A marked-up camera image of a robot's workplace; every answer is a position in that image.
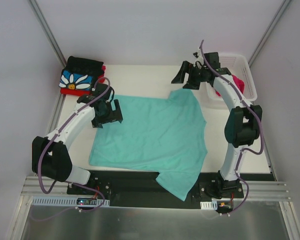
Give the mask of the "white plastic basket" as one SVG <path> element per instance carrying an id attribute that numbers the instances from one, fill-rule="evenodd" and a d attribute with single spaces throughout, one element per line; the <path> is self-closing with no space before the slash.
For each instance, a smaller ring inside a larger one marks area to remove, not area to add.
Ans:
<path id="1" fill-rule="evenodd" d="M 257 91 L 247 59 L 243 55 L 233 53 L 219 53 L 219 62 L 222 68 L 228 70 L 244 83 L 244 97 L 253 102 L 257 99 Z"/>

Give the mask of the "teal t shirt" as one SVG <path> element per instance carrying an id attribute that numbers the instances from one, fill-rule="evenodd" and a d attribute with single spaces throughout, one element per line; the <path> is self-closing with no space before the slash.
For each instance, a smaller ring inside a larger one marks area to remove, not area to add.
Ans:
<path id="1" fill-rule="evenodd" d="M 206 120 L 188 89 L 168 98 L 118 96 L 122 122 L 96 131 L 89 156 L 94 167 L 157 172 L 156 182 L 184 201 L 201 172 Z"/>

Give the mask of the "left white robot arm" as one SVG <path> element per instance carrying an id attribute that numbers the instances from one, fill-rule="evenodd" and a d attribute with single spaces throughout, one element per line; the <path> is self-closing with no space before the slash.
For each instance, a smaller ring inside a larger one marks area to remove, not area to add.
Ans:
<path id="1" fill-rule="evenodd" d="M 90 94 L 77 99 L 69 117 L 54 131 L 45 137 L 35 137 L 32 141 L 32 171 L 58 182 L 76 183 L 84 194 L 92 194 L 96 183 L 90 179 L 91 172 L 72 163 L 69 149 L 88 123 L 102 129 L 105 124 L 123 121 L 120 103 L 114 96 L 111 86 L 98 83 Z"/>

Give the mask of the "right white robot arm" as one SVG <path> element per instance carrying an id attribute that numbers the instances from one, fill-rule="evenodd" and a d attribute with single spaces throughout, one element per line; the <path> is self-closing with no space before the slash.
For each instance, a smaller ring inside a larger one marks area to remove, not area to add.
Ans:
<path id="1" fill-rule="evenodd" d="M 228 143 L 221 169 L 214 182 L 208 184 L 204 192 L 215 199 L 227 197 L 239 189 L 240 170 L 245 153 L 255 140 L 263 138 L 261 119 L 263 110 L 247 100 L 236 85 L 232 73 L 221 67 L 217 52 L 195 52 L 195 63 L 183 61 L 172 84 L 183 84 L 183 88 L 199 90 L 201 83 L 208 83 L 225 102 L 229 116 L 224 128 Z"/>

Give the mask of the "red folded t shirt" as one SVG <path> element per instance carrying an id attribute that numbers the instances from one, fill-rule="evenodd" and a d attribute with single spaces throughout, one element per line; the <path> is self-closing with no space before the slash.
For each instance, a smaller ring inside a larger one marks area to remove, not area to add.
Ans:
<path id="1" fill-rule="evenodd" d="M 71 73 L 69 76 L 61 75 L 59 82 L 60 93 L 81 97 L 83 95 L 101 96 L 107 95 L 110 86 L 105 83 L 104 76 L 96 79 L 90 75 L 78 75 Z"/>

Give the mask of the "magenta t shirt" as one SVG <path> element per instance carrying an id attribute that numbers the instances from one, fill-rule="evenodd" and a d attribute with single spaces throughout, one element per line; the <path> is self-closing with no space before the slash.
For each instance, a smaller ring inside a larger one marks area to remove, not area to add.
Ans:
<path id="1" fill-rule="evenodd" d="M 222 77 L 224 77 L 226 80 L 228 80 L 231 84 L 235 85 L 236 88 L 243 94 L 244 93 L 244 89 L 245 89 L 245 83 L 239 79 L 238 77 L 236 77 L 235 75 L 228 75 L 228 74 L 225 74 L 225 75 L 221 75 Z M 226 88 L 223 90 L 223 93 L 226 92 L 226 90 L 230 90 L 230 93 L 234 93 L 235 92 L 235 89 L 234 87 L 231 85 L 231 84 L 228 84 L 226 82 Z"/>

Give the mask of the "pink folded t shirt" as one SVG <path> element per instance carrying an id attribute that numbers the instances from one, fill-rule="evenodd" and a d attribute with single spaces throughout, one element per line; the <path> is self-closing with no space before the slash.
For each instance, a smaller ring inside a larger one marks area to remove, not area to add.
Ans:
<path id="1" fill-rule="evenodd" d="M 103 71 L 103 75 L 104 75 L 104 74 L 105 74 L 105 72 L 106 72 L 106 66 L 105 66 L 105 65 L 103 65 L 101 69 L 102 69 L 102 71 Z"/>

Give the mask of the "right aluminium frame post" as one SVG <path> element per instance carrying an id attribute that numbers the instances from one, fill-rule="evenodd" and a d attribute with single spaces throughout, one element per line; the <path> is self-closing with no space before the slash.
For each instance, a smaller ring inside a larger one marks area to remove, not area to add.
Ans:
<path id="1" fill-rule="evenodd" d="M 279 24 L 279 22 L 281 21 L 281 19 L 285 15 L 286 11 L 289 9 L 289 7 L 291 6 L 291 4 L 293 2 L 294 2 L 293 0 L 283 0 L 281 2 L 279 8 L 275 12 L 273 18 L 271 19 L 269 25 L 267 26 L 265 32 L 263 33 L 261 39 L 259 40 L 256 48 L 254 49 L 251 57 L 248 60 L 248 65 L 250 68 L 253 66 L 254 62 L 256 61 L 256 59 L 260 55 L 261 51 L 265 47 L 267 41 L 270 39 L 270 37 L 272 36 L 272 33 L 274 32 L 277 25 Z"/>

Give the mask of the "aluminium frame post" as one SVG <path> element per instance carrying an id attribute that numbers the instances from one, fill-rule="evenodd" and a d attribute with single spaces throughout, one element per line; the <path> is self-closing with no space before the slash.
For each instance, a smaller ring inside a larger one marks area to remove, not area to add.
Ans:
<path id="1" fill-rule="evenodd" d="M 291 6 L 291 4 L 293 2 L 294 2 L 293 0 L 283 0 L 281 2 L 279 8 L 275 12 L 273 18 L 271 19 L 269 25 L 267 26 L 265 32 L 263 33 L 261 39 L 259 40 L 256 48 L 254 49 L 251 57 L 248 60 L 248 65 L 250 68 L 253 66 L 254 62 L 256 61 L 256 59 L 260 55 L 261 51 L 265 47 L 267 41 L 270 39 L 270 37 L 272 36 L 272 33 L 274 32 L 277 25 L 279 24 L 279 22 L 281 21 L 281 19 L 285 15 L 286 11 L 289 9 L 289 7 Z"/>
<path id="2" fill-rule="evenodd" d="M 52 50 L 54 51 L 55 55 L 57 56 L 60 64 L 65 67 L 67 64 L 67 61 L 61 51 L 61 48 L 44 16 L 43 11 L 41 10 L 39 3 L 37 0 L 28 0 L 28 3 L 38 21 L 38 23 L 40 24 Z"/>

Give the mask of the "left aluminium frame post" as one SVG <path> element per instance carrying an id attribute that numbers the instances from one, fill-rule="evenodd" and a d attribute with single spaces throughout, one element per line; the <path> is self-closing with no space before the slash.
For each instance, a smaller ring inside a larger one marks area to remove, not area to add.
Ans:
<path id="1" fill-rule="evenodd" d="M 61 51 L 61 48 L 44 16 L 43 11 L 41 10 L 39 3 L 37 0 L 28 0 L 28 3 L 38 21 L 38 23 L 40 24 L 52 50 L 54 51 L 55 55 L 57 56 L 60 64 L 65 67 L 67 64 L 67 61 Z"/>

